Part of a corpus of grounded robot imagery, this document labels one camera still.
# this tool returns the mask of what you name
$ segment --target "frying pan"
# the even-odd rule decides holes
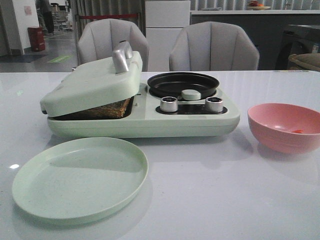
[[[198,99],[205,99],[212,96],[219,86],[219,81],[212,77],[195,72],[167,72],[152,76],[147,81],[150,91],[157,97],[181,98],[182,92],[196,92]]]

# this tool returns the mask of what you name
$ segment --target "pink bowl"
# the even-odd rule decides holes
[[[320,147],[320,112],[297,105],[264,103],[248,110],[253,136],[285,154],[302,154]]]

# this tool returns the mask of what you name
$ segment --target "pan knob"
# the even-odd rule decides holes
[[[224,110],[224,102],[219,97],[207,97],[205,99],[204,109],[211,113],[220,113]]]
[[[160,100],[160,110],[166,113],[178,111],[178,99],[173,96],[165,96]]]

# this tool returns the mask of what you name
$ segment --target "white table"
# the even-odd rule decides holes
[[[51,133],[39,105],[67,73],[0,73],[0,239],[320,239],[320,149],[301,155],[272,151],[258,143],[247,121],[248,108],[266,102],[320,111],[320,72],[204,73],[216,77],[238,105],[235,131],[219,137],[127,139],[149,161],[141,191],[115,215],[69,227],[33,220],[11,194],[24,163],[68,141]]]

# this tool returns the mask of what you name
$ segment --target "tiled floor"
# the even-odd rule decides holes
[[[71,72],[72,68],[78,65],[75,33],[73,31],[62,32],[56,30],[55,35],[45,36],[44,42],[45,50],[31,51],[26,55],[45,56],[32,62],[0,62],[0,73]],[[49,62],[56,58],[60,61]]]

